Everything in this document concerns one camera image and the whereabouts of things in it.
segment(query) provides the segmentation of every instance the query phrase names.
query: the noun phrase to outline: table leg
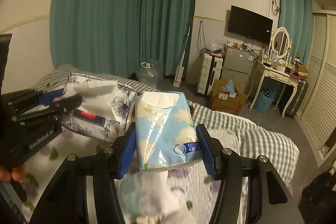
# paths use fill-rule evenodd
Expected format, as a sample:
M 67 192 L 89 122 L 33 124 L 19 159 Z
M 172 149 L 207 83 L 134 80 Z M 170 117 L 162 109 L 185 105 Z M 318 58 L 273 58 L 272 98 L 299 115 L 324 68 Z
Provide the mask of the table leg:
M 285 88 L 286 88 L 286 84 L 283 85 L 283 89 L 281 91 L 280 97 L 279 97 L 279 99 L 277 101 L 277 104 L 275 105 L 276 107 L 278 106 L 278 103 L 280 102 L 280 100 L 281 100 L 281 98 L 282 98 L 282 96 L 283 96 L 283 94 L 285 92 Z
M 252 89 L 253 89 L 253 86 L 254 86 L 255 75 L 256 74 L 257 74 L 257 68 L 255 67 L 253 75 L 252 75 L 251 83 L 250 83 L 250 90 L 249 90 L 249 93 L 247 94 L 246 98 L 249 98 L 251 96 Z
M 252 102 L 252 104 L 250 106 L 250 109 L 252 109 L 255 101 L 257 100 L 257 97 L 258 97 L 259 91 L 261 89 L 261 85 L 263 84 L 264 78 L 265 78 L 265 70 L 264 70 L 264 72 L 261 75 L 261 78 L 260 78 L 260 81 L 259 81 L 259 85 L 258 85 L 258 88 L 257 88 L 257 92 L 255 93 L 255 96 L 254 96 L 253 102 Z
M 287 104 L 285 105 L 285 108 L 283 109 L 282 117 L 285 116 L 286 109 L 287 109 L 287 107 L 289 106 L 290 102 L 293 100 L 293 98 L 294 98 L 296 92 L 297 92 L 297 85 L 293 88 L 293 93 L 292 93 L 292 95 L 290 96 L 290 98 L 289 98 Z

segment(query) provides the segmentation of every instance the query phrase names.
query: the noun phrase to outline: metal pin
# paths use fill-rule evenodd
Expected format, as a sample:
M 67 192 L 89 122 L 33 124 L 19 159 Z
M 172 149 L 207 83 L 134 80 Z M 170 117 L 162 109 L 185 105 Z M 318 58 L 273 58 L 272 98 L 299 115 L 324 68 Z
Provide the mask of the metal pin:
M 259 160 L 263 163 L 267 162 L 268 161 L 268 158 L 266 156 L 260 156 L 259 157 Z
M 76 157 L 75 154 L 70 154 L 70 155 L 67 157 L 68 161 L 73 161 L 73 160 L 75 160 L 76 158 L 77 158 L 77 157 Z
M 231 155 L 232 154 L 232 150 L 230 148 L 224 148 L 222 151 L 225 155 Z
M 104 150 L 103 150 L 103 152 L 105 154 L 111 154 L 113 152 L 113 148 L 110 147 L 110 146 L 109 147 L 105 147 Z

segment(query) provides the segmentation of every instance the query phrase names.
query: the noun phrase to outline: drawer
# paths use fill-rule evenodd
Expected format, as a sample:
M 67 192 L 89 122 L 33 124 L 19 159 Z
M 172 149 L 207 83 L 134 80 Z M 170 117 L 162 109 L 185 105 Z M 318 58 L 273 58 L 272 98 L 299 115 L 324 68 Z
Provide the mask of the drawer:
M 282 74 L 280 74 L 280 73 L 276 73 L 275 71 L 269 71 L 269 73 L 268 73 L 268 77 L 272 77 L 272 78 L 274 78 L 274 79 L 276 79 L 276 80 L 282 80 L 283 79 L 283 75 Z
M 283 77 L 283 81 L 287 84 L 290 84 L 290 85 L 296 85 L 296 83 L 297 83 L 296 79 L 286 77 L 286 76 Z

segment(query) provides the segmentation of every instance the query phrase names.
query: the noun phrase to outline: white wardrobe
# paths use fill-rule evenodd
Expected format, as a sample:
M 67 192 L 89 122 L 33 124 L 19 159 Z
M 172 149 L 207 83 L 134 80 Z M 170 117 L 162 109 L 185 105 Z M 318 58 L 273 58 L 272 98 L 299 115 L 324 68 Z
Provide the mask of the white wardrobe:
M 309 88 L 296 119 L 320 152 L 336 126 L 336 11 L 320 10 L 313 17 Z

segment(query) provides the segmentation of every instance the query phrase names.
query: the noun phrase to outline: teal curtain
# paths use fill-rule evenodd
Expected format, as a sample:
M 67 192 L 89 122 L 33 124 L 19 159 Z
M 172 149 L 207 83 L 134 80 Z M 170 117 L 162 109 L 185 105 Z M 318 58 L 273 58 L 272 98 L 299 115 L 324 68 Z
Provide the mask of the teal curtain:
M 138 0 L 51 0 L 54 66 L 128 77 L 140 64 Z
M 292 40 L 290 56 L 294 60 L 298 53 L 301 62 L 307 65 L 313 32 L 312 0 L 280 1 L 279 26 L 287 29 Z
M 139 0 L 142 61 L 160 59 L 164 75 L 175 75 L 194 8 L 195 0 Z

